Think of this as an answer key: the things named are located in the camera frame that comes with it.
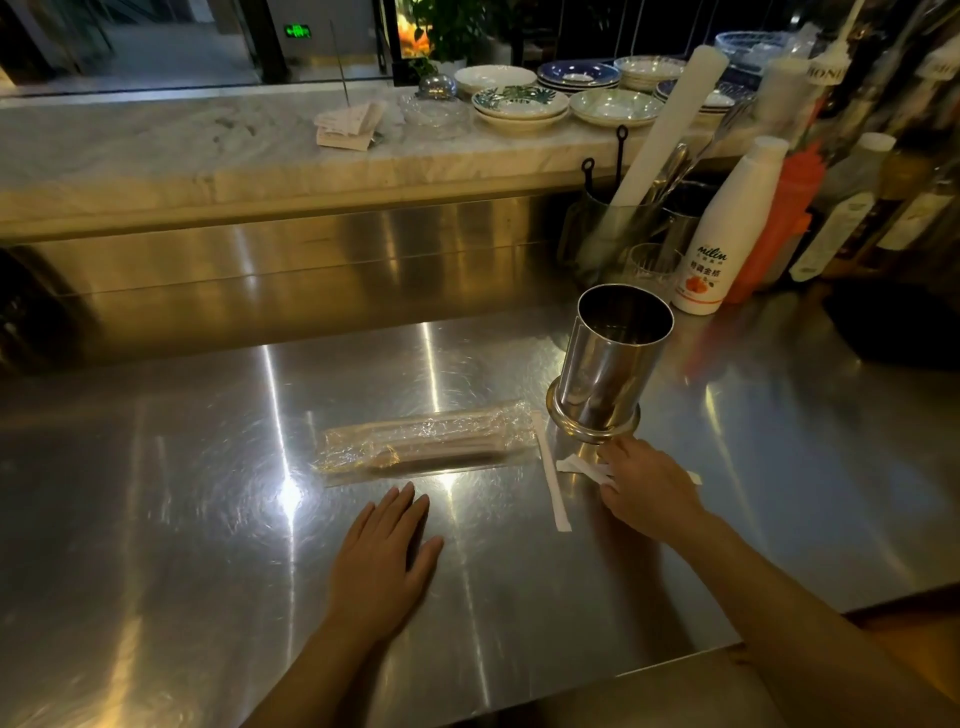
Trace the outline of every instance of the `drinking glass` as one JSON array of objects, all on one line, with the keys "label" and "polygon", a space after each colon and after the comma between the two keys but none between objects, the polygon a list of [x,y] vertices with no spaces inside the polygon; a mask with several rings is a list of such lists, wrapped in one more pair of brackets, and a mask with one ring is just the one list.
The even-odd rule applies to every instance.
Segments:
[{"label": "drinking glass", "polygon": [[627,252],[623,282],[642,288],[670,302],[674,281],[684,257],[661,243],[641,243]]}]

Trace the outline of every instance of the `plate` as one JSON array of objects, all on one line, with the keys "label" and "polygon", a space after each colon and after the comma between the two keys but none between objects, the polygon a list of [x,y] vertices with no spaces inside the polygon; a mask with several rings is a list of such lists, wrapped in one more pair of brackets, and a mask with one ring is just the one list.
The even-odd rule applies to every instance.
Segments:
[{"label": "plate", "polygon": [[[543,86],[544,88],[552,88],[552,89],[555,90],[555,91],[560,91],[561,93],[565,93],[565,94],[567,94],[567,95],[569,95],[569,94],[571,94],[571,93],[577,93],[578,91],[584,90],[584,89],[581,89],[581,88],[579,88],[579,87],[577,87],[577,86],[553,85],[553,84],[548,83],[547,81],[544,81],[543,79],[537,79],[537,83],[540,84],[541,86]],[[603,85],[591,86],[590,88],[616,88],[616,81],[614,81],[612,84],[603,84]]]},{"label": "plate", "polygon": [[615,84],[620,80],[620,72],[605,63],[553,61],[537,69],[537,78],[552,85],[584,89]]},{"label": "plate", "polygon": [[566,111],[570,100],[560,91],[535,85],[505,85],[473,94],[473,107],[500,119],[545,119]]},{"label": "plate", "polygon": [[453,78],[471,96],[477,91],[499,85],[530,85],[537,82],[536,73],[516,65],[471,65],[461,68]]},{"label": "plate", "polygon": [[653,83],[679,79],[684,72],[686,61],[667,56],[626,56],[617,59],[613,65],[623,74],[624,80]]},{"label": "plate", "polygon": [[575,116],[600,127],[641,127],[656,119],[661,109],[660,99],[621,88],[581,91],[570,99]]},{"label": "plate", "polygon": [[556,116],[547,116],[545,119],[501,119],[497,116],[489,116],[475,109],[474,113],[483,119],[487,124],[504,133],[529,133],[538,132],[548,127],[552,127],[559,121],[563,121],[569,115],[567,109],[564,109]]},{"label": "plate", "polygon": [[[661,81],[657,84],[657,90],[654,91],[654,96],[662,101],[666,101],[675,85],[677,85],[676,81]],[[738,101],[751,99],[754,96],[755,93],[746,86],[721,81],[700,107],[700,112],[727,113]]]}]

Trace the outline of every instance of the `marble countertop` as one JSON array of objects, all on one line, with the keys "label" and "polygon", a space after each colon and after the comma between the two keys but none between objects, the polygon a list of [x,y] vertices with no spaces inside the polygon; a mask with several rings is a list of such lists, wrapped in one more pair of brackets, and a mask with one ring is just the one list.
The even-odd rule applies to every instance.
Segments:
[{"label": "marble countertop", "polygon": [[[354,85],[353,104],[385,100],[367,152],[318,147],[313,117],[343,90],[264,89],[213,98],[0,104],[0,237],[7,240],[190,224],[251,215],[395,204],[576,184],[580,164],[613,169],[616,138],[568,118],[505,136],[474,119],[469,134],[417,138],[384,83]],[[646,130],[634,130],[625,159]]]}]

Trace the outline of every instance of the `plastic wrap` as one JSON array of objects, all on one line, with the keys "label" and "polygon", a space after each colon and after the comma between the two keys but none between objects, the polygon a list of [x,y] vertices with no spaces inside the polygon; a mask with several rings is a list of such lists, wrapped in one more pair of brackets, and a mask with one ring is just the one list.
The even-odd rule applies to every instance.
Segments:
[{"label": "plastic wrap", "polygon": [[315,469],[327,485],[502,463],[537,446],[525,401],[335,427],[323,433]]}]

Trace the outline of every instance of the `paper roll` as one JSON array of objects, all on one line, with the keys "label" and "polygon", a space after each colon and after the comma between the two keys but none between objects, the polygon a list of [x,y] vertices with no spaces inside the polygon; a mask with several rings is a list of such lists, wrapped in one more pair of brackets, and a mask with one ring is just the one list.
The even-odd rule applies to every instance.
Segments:
[{"label": "paper roll", "polygon": [[709,45],[701,45],[693,52],[684,73],[670,92],[666,106],[630,165],[630,171],[613,196],[612,206],[637,206],[643,201],[667,158],[716,88],[729,62],[726,56]]}]

